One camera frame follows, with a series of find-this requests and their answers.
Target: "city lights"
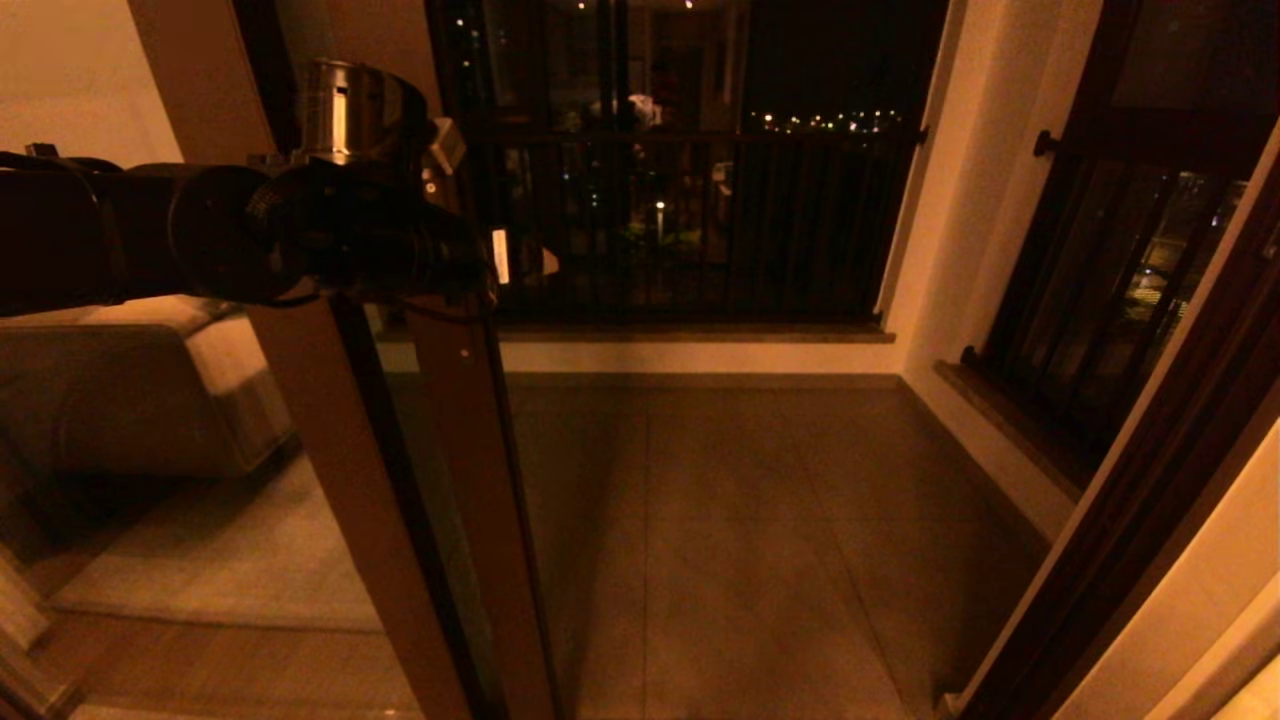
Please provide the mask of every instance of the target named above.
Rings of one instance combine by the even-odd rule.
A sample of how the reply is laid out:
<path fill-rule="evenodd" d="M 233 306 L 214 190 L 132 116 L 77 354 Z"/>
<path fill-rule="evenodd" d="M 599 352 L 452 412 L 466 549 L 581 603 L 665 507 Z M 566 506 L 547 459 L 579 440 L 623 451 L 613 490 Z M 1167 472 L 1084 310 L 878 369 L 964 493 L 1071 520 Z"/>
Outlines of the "city lights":
<path fill-rule="evenodd" d="M 838 113 L 832 120 L 832 115 L 827 114 L 826 119 L 823 115 L 813 115 L 808 118 L 801 118 L 799 115 L 781 115 L 774 119 L 774 113 L 764 113 L 753 110 L 749 113 L 753 118 L 760 118 L 760 126 L 756 126 L 764 132 L 800 132 L 800 133 L 814 133 L 814 132 L 855 132 L 855 133 L 879 133 L 890 132 L 897 129 L 904 118 L 897 114 L 896 110 L 849 110 L 846 113 Z M 849 128 L 845 128 L 845 123 L 849 123 Z"/>

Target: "wooden floor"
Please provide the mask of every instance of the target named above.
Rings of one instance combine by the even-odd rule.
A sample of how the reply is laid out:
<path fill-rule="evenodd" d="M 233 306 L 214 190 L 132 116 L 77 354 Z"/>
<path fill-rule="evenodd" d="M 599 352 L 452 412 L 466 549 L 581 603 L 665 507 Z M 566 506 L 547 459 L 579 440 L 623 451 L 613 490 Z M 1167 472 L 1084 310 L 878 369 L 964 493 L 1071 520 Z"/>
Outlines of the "wooden floor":
<path fill-rule="evenodd" d="M 58 614 L 33 652 L 95 705 L 209 717 L 422 715 L 383 634 Z"/>

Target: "night sky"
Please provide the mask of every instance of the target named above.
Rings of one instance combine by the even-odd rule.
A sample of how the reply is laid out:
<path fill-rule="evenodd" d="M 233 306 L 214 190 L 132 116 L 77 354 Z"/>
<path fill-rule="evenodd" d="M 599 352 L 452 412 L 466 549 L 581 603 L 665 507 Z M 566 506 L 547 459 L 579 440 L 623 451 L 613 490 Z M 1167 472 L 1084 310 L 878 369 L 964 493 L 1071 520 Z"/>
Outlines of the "night sky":
<path fill-rule="evenodd" d="M 946 6 L 946 0 L 755 0 L 746 111 L 805 118 L 923 106 Z"/>

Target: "balcony railing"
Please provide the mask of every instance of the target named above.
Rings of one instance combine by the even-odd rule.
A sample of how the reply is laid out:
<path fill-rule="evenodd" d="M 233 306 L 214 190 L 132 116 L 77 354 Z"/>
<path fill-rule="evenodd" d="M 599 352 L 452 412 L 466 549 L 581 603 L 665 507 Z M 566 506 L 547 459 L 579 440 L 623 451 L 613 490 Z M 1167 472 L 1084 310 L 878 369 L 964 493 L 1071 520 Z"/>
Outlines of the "balcony railing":
<path fill-rule="evenodd" d="M 509 322 L 865 322 L 914 140 L 472 138 L 462 186 L 479 229 L 507 229 Z"/>
<path fill-rule="evenodd" d="M 1096 464 L 1181 322 L 1244 182 L 1059 155 L 987 346 L 965 361 Z"/>

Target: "tiled floor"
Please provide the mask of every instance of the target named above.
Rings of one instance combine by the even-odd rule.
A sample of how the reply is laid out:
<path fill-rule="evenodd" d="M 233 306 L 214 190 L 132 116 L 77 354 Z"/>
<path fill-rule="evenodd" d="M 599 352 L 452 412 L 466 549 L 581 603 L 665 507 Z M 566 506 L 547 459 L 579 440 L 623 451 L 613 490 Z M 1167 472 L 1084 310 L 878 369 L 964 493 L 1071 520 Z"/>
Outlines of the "tiled floor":
<path fill-rule="evenodd" d="M 512 388 L 580 719 L 928 717 L 1038 562 L 901 388 Z"/>

